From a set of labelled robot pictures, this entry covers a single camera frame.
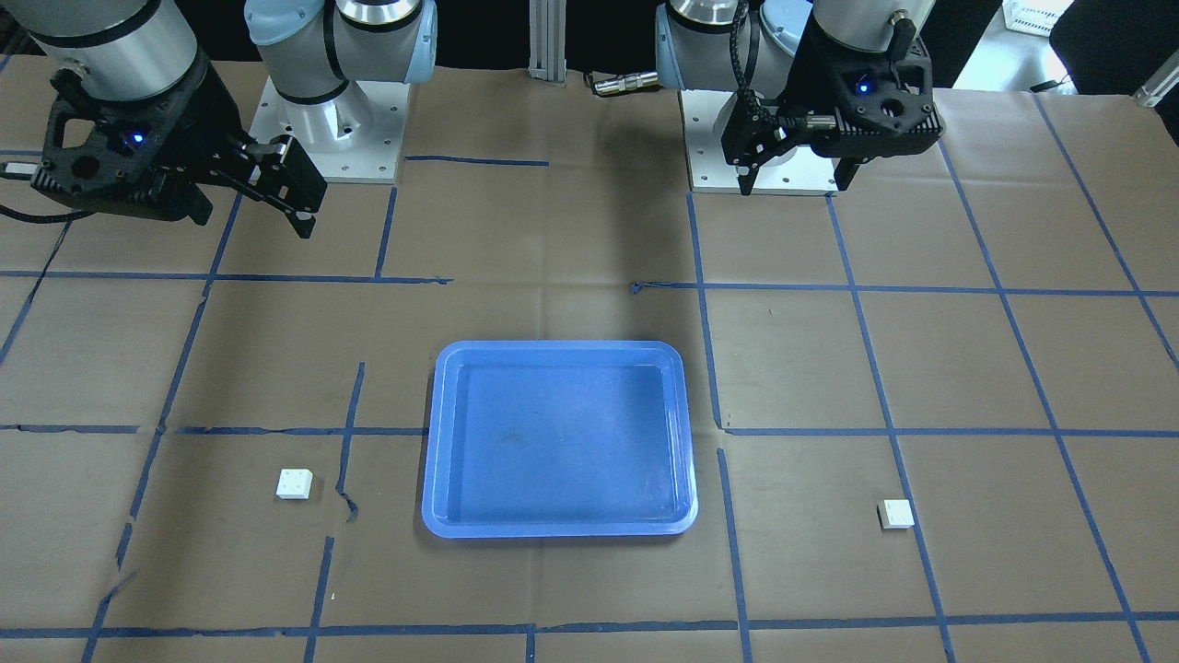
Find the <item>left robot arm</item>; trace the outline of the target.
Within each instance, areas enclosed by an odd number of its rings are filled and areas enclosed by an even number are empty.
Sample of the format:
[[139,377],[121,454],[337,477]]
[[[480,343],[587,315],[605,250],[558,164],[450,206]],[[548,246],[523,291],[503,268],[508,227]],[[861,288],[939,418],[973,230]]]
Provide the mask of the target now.
[[667,1],[656,72],[681,101],[694,192],[834,196],[943,134],[930,1]]

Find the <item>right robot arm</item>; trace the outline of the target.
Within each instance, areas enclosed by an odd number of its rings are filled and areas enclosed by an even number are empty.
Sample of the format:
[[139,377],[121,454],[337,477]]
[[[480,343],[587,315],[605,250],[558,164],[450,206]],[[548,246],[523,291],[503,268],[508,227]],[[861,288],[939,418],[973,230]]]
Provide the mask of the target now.
[[37,163],[4,178],[85,214],[206,224],[204,186],[286,216],[308,238],[329,183],[391,184],[408,96],[437,61],[432,1],[249,1],[268,68],[250,129],[172,1],[5,1],[55,60]]

